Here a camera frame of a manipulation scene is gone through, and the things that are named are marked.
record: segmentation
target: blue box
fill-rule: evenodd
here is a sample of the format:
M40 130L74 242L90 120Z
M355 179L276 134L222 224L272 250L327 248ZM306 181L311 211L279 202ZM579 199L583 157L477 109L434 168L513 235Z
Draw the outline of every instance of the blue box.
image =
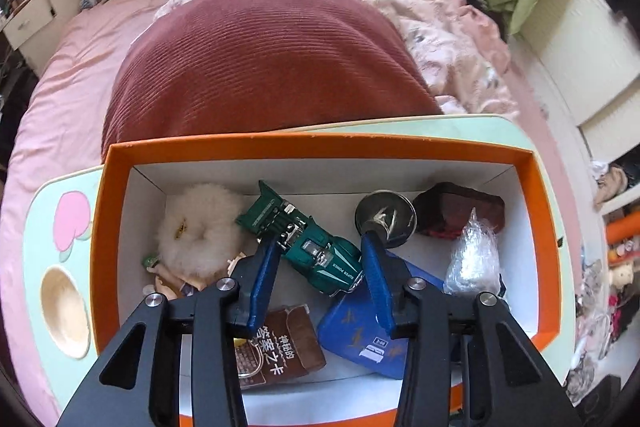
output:
M442 290L443 281L408 261L404 263L412 277L422 277ZM376 373L396 380L404 376L409 341L393 341L380 327L366 280L337 299L318 325L318 340L327 351Z

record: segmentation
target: brown card box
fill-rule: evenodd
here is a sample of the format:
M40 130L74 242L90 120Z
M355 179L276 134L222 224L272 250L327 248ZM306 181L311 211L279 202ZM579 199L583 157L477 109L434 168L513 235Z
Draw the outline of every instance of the brown card box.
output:
M304 305L269 312L254 342L264 362L260 373L240 379L242 389L303 377L326 364ZM236 347L236 363L238 373L250 373L257 367L258 357L249 343Z

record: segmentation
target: white drawer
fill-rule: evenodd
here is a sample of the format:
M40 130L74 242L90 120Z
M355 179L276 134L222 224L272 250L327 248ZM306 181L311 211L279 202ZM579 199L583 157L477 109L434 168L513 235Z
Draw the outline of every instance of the white drawer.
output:
M34 33L53 20L49 0L30 0L4 27L4 35L17 50Z

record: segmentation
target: pink bed sheet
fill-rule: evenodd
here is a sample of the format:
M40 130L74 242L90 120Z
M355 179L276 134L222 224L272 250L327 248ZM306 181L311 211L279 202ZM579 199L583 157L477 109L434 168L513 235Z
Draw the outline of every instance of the pink bed sheet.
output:
M15 141L0 219L0 298L18 381L47 427L57 423L60 410L40 365L24 298L26 214L47 181L100 165L102 123L118 68L166 1L110 0L77 15L33 92Z

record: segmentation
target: yellow tag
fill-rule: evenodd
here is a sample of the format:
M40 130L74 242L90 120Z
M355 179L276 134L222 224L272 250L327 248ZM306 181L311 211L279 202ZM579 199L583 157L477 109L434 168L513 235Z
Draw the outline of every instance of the yellow tag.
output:
M178 230L175 231L175 238L180 239L182 232L184 232L185 230L187 230L187 220L183 219L180 223L180 226L178 227Z

